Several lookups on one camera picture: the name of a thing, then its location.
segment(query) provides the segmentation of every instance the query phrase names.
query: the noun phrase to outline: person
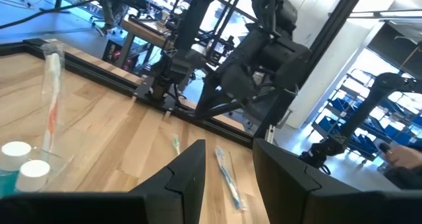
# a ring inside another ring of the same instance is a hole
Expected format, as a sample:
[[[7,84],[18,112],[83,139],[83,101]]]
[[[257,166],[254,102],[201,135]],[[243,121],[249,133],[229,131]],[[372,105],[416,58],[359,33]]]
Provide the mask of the person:
[[[103,9],[104,26],[96,28],[102,35],[112,32],[127,14],[129,6],[121,0],[100,0]]]
[[[410,170],[422,167],[422,152],[406,146],[391,148],[386,158],[393,167],[404,167]]]

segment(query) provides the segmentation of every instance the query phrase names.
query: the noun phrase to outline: white cap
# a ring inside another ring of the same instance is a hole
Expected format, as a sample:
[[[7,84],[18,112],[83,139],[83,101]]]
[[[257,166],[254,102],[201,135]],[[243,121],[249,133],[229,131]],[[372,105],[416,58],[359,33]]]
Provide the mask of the white cap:
[[[20,167],[16,189],[21,192],[36,192],[47,182],[50,165],[42,160],[28,161]]]
[[[31,146],[25,142],[9,142],[1,147],[0,169],[3,171],[18,171],[20,166],[28,161]]]

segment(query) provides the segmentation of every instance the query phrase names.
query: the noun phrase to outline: black cable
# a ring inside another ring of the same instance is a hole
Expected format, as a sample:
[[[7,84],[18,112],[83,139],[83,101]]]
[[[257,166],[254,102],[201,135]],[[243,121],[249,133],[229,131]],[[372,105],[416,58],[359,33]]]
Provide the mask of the black cable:
[[[0,26],[0,29],[8,28],[8,27],[11,27],[11,26],[16,26],[17,24],[22,24],[22,23],[27,22],[29,20],[32,20],[32,19],[34,19],[36,17],[39,17],[39,16],[41,16],[43,14],[47,14],[47,13],[60,13],[61,11],[64,11],[64,10],[67,10],[67,9],[72,9],[74,7],[79,7],[79,6],[82,6],[84,4],[91,3],[93,1],[98,1],[98,0],[87,0],[87,1],[82,1],[80,3],[75,3],[74,5],[69,5],[67,7],[59,7],[59,8],[56,8],[56,9],[49,9],[49,10],[40,11],[40,12],[35,13],[35,14],[31,15],[31,16],[28,16],[26,18],[23,18],[22,20],[17,20],[15,22],[10,22],[10,23],[1,25]]]

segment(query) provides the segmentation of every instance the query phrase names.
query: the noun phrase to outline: white wall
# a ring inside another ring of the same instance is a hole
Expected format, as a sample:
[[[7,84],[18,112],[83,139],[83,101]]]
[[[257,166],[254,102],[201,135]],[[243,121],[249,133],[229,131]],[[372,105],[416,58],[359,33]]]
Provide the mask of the white wall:
[[[320,29],[316,26],[322,23],[324,15],[328,18],[328,12],[334,9],[328,7],[338,0],[291,0],[298,8],[299,18],[305,21],[306,27],[299,27],[301,23],[298,21],[299,36],[295,36],[298,43],[308,45],[307,38],[315,38]],[[385,10],[393,3],[394,0],[360,0],[354,11],[375,11]],[[348,20],[340,30],[336,39],[332,42],[308,81],[302,87],[299,95],[293,101],[290,109],[293,113],[287,120],[287,124],[293,128],[299,128],[314,106],[318,103],[325,91],[330,87],[337,78],[350,57],[356,52],[362,41],[369,35],[373,27],[377,24],[377,20]]]

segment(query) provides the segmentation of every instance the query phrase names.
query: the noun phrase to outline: person's hand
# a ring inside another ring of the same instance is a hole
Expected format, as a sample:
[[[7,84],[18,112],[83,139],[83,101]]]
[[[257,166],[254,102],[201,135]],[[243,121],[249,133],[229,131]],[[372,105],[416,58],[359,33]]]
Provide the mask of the person's hand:
[[[393,147],[386,156],[388,162],[394,167],[414,169],[422,166],[422,153],[405,146]]]

